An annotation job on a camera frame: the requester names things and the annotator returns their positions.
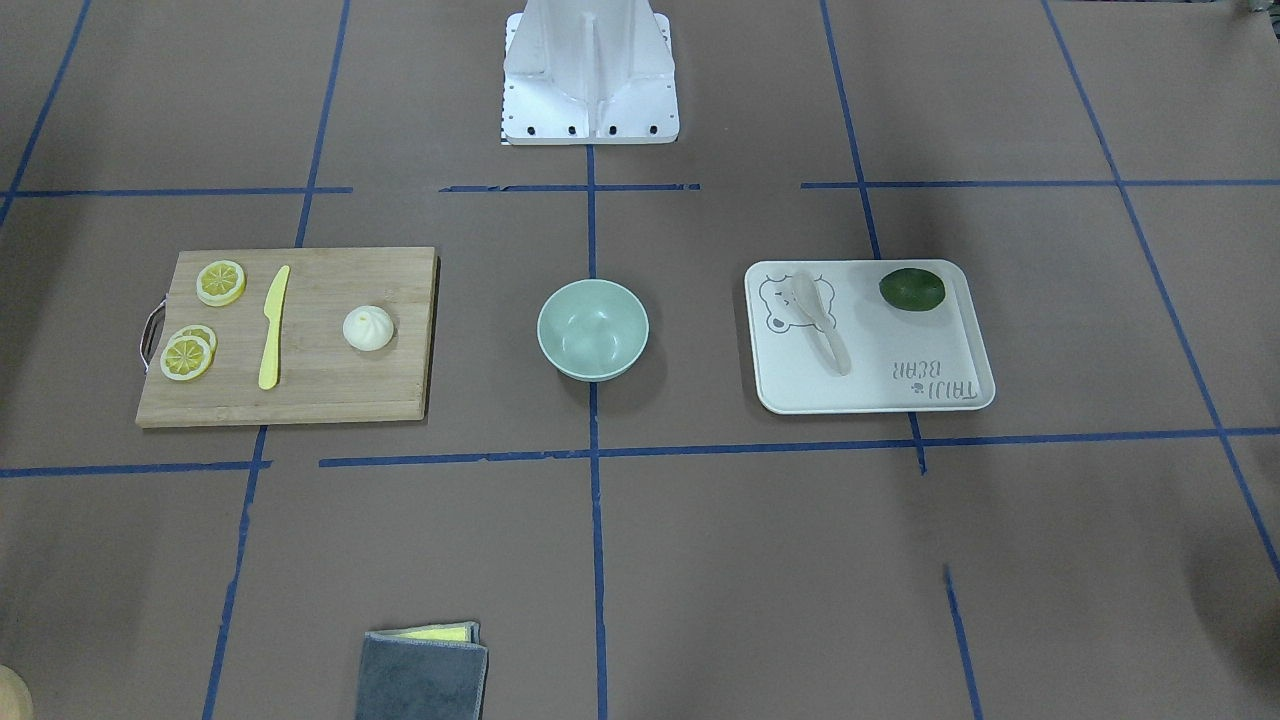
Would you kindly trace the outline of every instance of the yellow knife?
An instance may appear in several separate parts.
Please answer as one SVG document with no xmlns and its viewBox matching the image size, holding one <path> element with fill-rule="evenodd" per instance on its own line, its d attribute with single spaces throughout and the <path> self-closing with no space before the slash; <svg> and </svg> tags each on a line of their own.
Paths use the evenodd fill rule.
<svg viewBox="0 0 1280 720">
<path fill-rule="evenodd" d="M 266 291 L 266 347 L 262 348 L 262 364 L 257 369 L 257 387 L 271 389 L 280 382 L 280 311 L 284 310 L 284 286 L 289 283 L 289 266 L 280 265 Z"/>
</svg>

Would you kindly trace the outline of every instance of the blue tape grid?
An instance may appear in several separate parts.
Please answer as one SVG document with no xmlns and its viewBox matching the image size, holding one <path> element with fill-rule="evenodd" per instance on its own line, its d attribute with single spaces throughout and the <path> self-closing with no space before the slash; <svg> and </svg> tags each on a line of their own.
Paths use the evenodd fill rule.
<svg viewBox="0 0 1280 720">
<path fill-rule="evenodd" d="M 52 86 L 45 102 L 40 110 L 36 119 L 35 128 L 28 138 L 24 147 L 22 159 L 19 161 L 18 169 L 14 178 L 8 188 L 3 192 L 4 200 L 0 205 L 0 227 L 3 227 L 9 209 L 15 199 L 32 197 L 79 197 L 79 196 L 96 196 L 96 197 L 165 197 L 165 196 L 253 196 L 253 195 L 301 195 L 303 196 L 302 211 L 298 220 L 298 232 L 296 237 L 296 246 L 301 247 L 305 241 L 307 220 L 310 217 L 311 200 L 315 195 L 332 195 L 332 193 L 351 193 L 353 188 L 351 187 L 326 187 L 317 186 L 316 177 L 319 174 L 320 158 L 324 147 L 324 137 L 328 126 L 329 111 L 333 101 L 334 87 L 337 83 L 338 69 L 342 59 L 343 41 L 346 37 L 347 20 L 349 18 L 351 3 L 344 0 L 342 8 L 342 17 L 339 20 L 338 37 L 334 47 L 333 60 L 330 65 L 329 82 L 325 91 L 325 99 L 321 108 L 320 124 L 316 132 L 316 142 L 312 151 L 312 161 L 307 178 L 307 184 L 305 187 L 242 187 L 242 188 L 137 188 L 137 190 L 64 190 L 64 191 L 20 191 L 22 178 L 26 174 L 27 167 L 29 164 L 31 156 L 35 151 L 36 142 L 38 141 L 41 129 L 47 119 L 50 108 L 56 97 L 58 90 L 61 86 L 61 81 L 65 76 L 67 68 L 70 64 L 72 56 L 74 54 L 76 46 L 79 41 L 81 32 L 84 26 L 86 17 L 88 14 L 92 0 L 84 0 L 81 12 L 77 17 L 76 26 L 72 31 L 70 40 L 67 46 L 67 51 L 63 55 L 61 63 L 59 64 L 58 73 L 55 74 Z M 1198 363 L 1196 361 L 1194 354 L 1192 351 L 1190 343 L 1183 331 L 1181 323 L 1178 318 L 1176 310 L 1174 307 L 1172 300 L 1164 284 L 1160 269 L 1156 264 L 1155 256 L 1147 242 L 1146 233 L 1143 232 L 1142 224 L 1138 219 L 1137 211 L 1128 193 L 1128 187 L 1263 187 L 1263 186 L 1280 186 L 1280 178 L 1245 178 L 1245 179 L 1124 179 L 1115 164 L 1115 159 L 1111 154 L 1110 145 L 1102 132 L 1101 124 L 1098 123 L 1097 115 L 1093 110 L 1092 101 L 1084 90 L 1083 82 L 1080 81 L 1079 73 L 1075 69 L 1074 60 L 1071 59 L 1070 51 L 1062 37 L 1061 29 L 1057 26 L 1057 20 L 1053 17 L 1052 9 L 1047 0 L 1041 0 L 1044 9 L 1046 18 L 1048 19 L 1055 38 L 1057 40 L 1059 47 L 1062 51 L 1064 60 L 1075 82 L 1076 90 L 1080 95 L 1082 101 L 1089 115 L 1089 120 L 1093 129 L 1098 137 L 1098 142 L 1106 155 L 1107 163 L 1111 168 L 1112 179 L 1111 181 L 925 181 L 925 182 L 874 182 L 867 181 L 865 174 L 861 168 L 861 158 L 858 150 L 856 133 L 852 123 L 852 113 L 850 111 L 849 99 L 845 91 L 844 76 L 840 68 L 838 54 L 836 51 L 835 38 L 831 28 L 829 12 L 826 0 L 819 0 L 819 5 L 823 15 L 823 24 L 828 42 L 828 50 L 832 59 L 832 69 L 836 76 L 837 90 L 841 100 L 841 109 L 845 118 L 845 128 L 850 142 L 850 154 L 854 163 L 854 170 L 858 177 L 856 182 L 806 182 L 801 183 L 804 190 L 854 190 L 859 191 L 859 196 L 863 201 L 863 210 L 868 224 L 868 234 L 872 242 L 873 255 L 876 258 L 881 256 L 878 236 L 876 233 L 874 218 L 870 209 L 870 188 L 934 188 L 934 187 L 1116 187 L 1125 202 L 1125 209 L 1129 213 L 1130 222 L 1134 227 L 1134 232 L 1138 236 L 1139 243 L 1143 247 L 1143 252 L 1147 258 L 1148 266 L 1152 272 L 1152 277 L 1156 281 L 1157 288 L 1160 290 L 1161 299 L 1165 302 L 1165 307 L 1170 315 L 1170 320 L 1174 324 L 1175 332 L 1178 333 L 1179 342 L 1183 346 L 1183 351 L 1187 355 L 1187 360 L 1192 366 L 1193 375 L 1196 377 L 1197 384 L 1201 388 L 1201 395 L 1206 402 L 1210 416 L 1213 421 L 1213 428 L 1207 429 L 1185 429 L 1185 430 L 1151 430 L 1151 432 L 1125 432 L 1125 433 L 1062 433 L 1062 434 L 1027 434 L 1027 436 L 995 436 L 995 437 L 961 437 L 961 438 L 924 438 L 919 432 L 919 423 L 914 414 L 909 415 L 911 424 L 911 439 L 888 439 L 888 441 L 849 441 L 849 442 L 819 442 L 819 443 L 746 443 L 746 445 L 708 445 L 708 446 L 668 446 L 668 447 L 632 447 L 632 448 L 600 448 L 599 447 L 599 419 L 598 419 L 598 387 L 593 383 L 590 386 L 590 447 L 585 450 L 559 450 L 559 451 L 531 451 L 531 452 L 498 452 L 498 454 L 454 454 L 454 455 L 406 455 L 406 456 L 389 456 L 389 457 L 333 457 L 324 459 L 319 462 L 321 468 L 342 468 L 342 466 L 376 466 L 376 465 L 402 465 L 402 464 L 448 464 L 448 462 L 476 462 L 476 461 L 526 461 L 526 460 L 564 460 L 564 459 L 582 459 L 588 457 L 591 462 L 591 507 L 593 507 L 593 548 L 594 548 L 594 565 L 595 565 L 595 621 L 596 621 L 596 673 L 598 673 L 598 714 L 602 720 L 608 715 L 608 701 L 607 701 L 607 652 L 605 652 L 605 625 L 604 625 L 604 548 L 603 548 L 603 520 L 600 512 L 600 473 L 599 473 L 599 460 L 600 457 L 635 457 L 635 456 L 654 456 L 654 455 L 709 455 L 709 454 L 741 454 L 741 452 L 810 452 L 810 451 L 836 451 L 836 450 L 876 450 L 876 448 L 915 448 L 918 459 L 920 462 L 922 473 L 925 471 L 924 461 L 924 448 L 925 447 L 961 447 L 961 446 L 979 446 L 979 445 L 1036 445 L 1036 443 L 1087 443 L 1087 442 L 1128 442 L 1128 441 L 1149 441 L 1149 439 L 1178 439 L 1178 438 L 1212 438 L 1217 437 L 1222 445 L 1224 452 L 1235 475 L 1236 483 L 1239 484 L 1240 492 L 1245 498 L 1245 503 L 1249 512 L 1254 520 L 1256 528 L 1258 530 L 1260 538 L 1263 547 L 1267 551 L 1268 559 L 1271 560 L 1272 569 L 1276 571 L 1277 578 L 1280 578 L 1280 560 L 1276 557 L 1276 551 L 1271 542 L 1270 534 L 1262 521 L 1261 514 L 1258 511 L 1257 503 L 1253 500 L 1252 491 L 1243 473 L 1239 468 L 1239 462 L 1235 457 L 1234 448 L 1231 447 L 1231 437 L 1262 437 L 1262 436 L 1280 436 L 1280 427 L 1260 427 L 1260 428 L 1225 428 L 1219 418 L 1216 406 L 1213 404 L 1212 396 L 1210 395 L 1208 387 L 1199 372 Z M 588 183 L 586 184 L 525 184 L 525 186 L 451 186 L 440 190 L 440 192 L 586 192 L 588 193 L 588 224 L 589 224 L 589 238 L 588 238 L 588 265 L 590 277 L 595 277 L 595 193 L 596 192 L 617 192 L 617 191 L 698 191 L 701 190 L 699 183 L 668 183 L 668 184 L 596 184 L 595 182 L 595 156 L 594 147 L 588 146 Z M 271 461 L 262 459 L 262 451 L 266 442 L 268 428 L 264 425 L 259 429 L 257 438 L 255 442 L 252 460 L 247 462 L 232 461 L 232 462 L 169 462 L 169 464 L 147 464 L 147 465 L 90 465 L 90 466 L 46 466 L 46 468 L 18 468 L 18 469 L 0 469 L 0 479 L 4 478 L 40 478 L 40 477 L 83 477 L 83 475 L 113 475 L 113 474 L 142 474 L 142 473 L 187 473 L 187 471 L 233 471 L 233 470 L 248 470 L 248 480 L 246 484 L 244 502 L 241 512 L 241 525 L 239 525 L 239 538 L 237 543 L 237 557 L 236 569 L 232 580 L 227 587 L 227 597 L 223 607 L 223 618 L 219 628 L 218 642 L 214 653 L 214 662 L 210 671 L 209 689 L 206 693 L 206 702 L 204 710 L 205 720 L 212 717 L 212 711 L 216 701 L 218 684 L 221 675 L 221 665 L 225 655 L 227 639 L 230 632 L 230 621 L 234 610 L 236 594 L 239 582 L 239 574 L 242 569 L 242 561 L 244 555 L 244 546 L 248 537 L 248 524 L 250 515 L 248 510 L 253 502 L 253 496 L 256 493 L 259 473 L 262 469 L 270 468 Z M 964 665 L 965 680 L 969 688 L 970 702 L 973 705 L 973 714 L 977 720 L 982 719 L 982 706 L 978 697 L 977 682 L 973 673 L 973 664 L 969 656 L 968 639 L 965 637 L 964 623 L 960 615 L 959 602 L 955 594 L 954 579 L 951 574 L 951 568 L 945 568 L 945 584 L 947 592 L 947 600 L 951 607 L 952 621 L 956 632 L 956 641 L 960 648 L 961 661 Z"/>
</svg>

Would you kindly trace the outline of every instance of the yellow lemon slice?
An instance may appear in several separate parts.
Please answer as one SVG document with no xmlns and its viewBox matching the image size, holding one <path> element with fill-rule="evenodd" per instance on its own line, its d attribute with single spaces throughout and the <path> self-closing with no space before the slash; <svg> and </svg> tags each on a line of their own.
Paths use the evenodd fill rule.
<svg viewBox="0 0 1280 720">
<path fill-rule="evenodd" d="M 172 337 L 160 352 L 160 370 L 170 380 L 193 380 L 205 374 L 212 361 L 209 343 L 196 336 Z"/>
<path fill-rule="evenodd" d="M 218 352 L 218 334 L 214 332 L 214 328 L 209 325 L 187 325 L 169 336 L 169 340 L 172 341 L 184 336 L 198 337 L 200 340 L 207 342 L 210 355 Z"/>
<path fill-rule="evenodd" d="M 214 260 L 196 275 L 196 297 L 210 307 L 236 302 L 244 292 L 244 268 L 232 260 Z"/>
</svg>

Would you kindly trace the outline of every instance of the tray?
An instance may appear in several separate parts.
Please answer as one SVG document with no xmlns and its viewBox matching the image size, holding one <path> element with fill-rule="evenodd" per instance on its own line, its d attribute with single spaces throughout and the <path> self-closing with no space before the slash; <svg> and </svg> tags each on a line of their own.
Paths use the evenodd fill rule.
<svg viewBox="0 0 1280 720">
<path fill-rule="evenodd" d="M 225 307 L 196 297 L 196 275 L 228 259 L 244 268 L 244 293 Z M 280 265 L 289 284 L 280 315 L 280 382 L 259 389 L 266 340 L 262 302 Z M 434 247 L 324 247 L 198 250 L 178 255 L 159 346 L 178 328 L 200 323 L 218 333 L 214 363 L 184 383 L 152 361 L 137 424 L 262 425 L 421 420 L 435 318 Z M 378 305 L 396 334 L 381 350 L 361 352 L 342 336 L 347 313 Z"/>
<path fill-rule="evenodd" d="M 899 310 L 879 281 L 899 268 L 942 278 L 933 310 Z M 808 270 L 849 348 L 838 375 L 813 323 L 783 300 Z M 780 415 L 978 410 L 996 398 L 987 348 L 964 272 L 946 260 L 765 260 L 746 270 L 746 309 L 760 402 Z"/>
</svg>

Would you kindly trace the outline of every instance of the white tray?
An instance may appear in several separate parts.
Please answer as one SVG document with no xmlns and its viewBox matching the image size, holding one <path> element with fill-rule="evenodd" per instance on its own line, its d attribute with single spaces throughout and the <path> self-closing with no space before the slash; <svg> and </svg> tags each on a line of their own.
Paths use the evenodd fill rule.
<svg viewBox="0 0 1280 720">
<path fill-rule="evenodd" d="M 881 297 L 899 268 L 942 278 L 946 300 L 911 313 Z M 852 370 L 838 375 L 822 333 L 783 300 L 808 270 Z M 946 260 L 765 260 L 746 270 L 746 310 L 760 402 L 781 415 L 978 410 L 996 398 L 991 363 L 964 272 Z"/>
</svg>

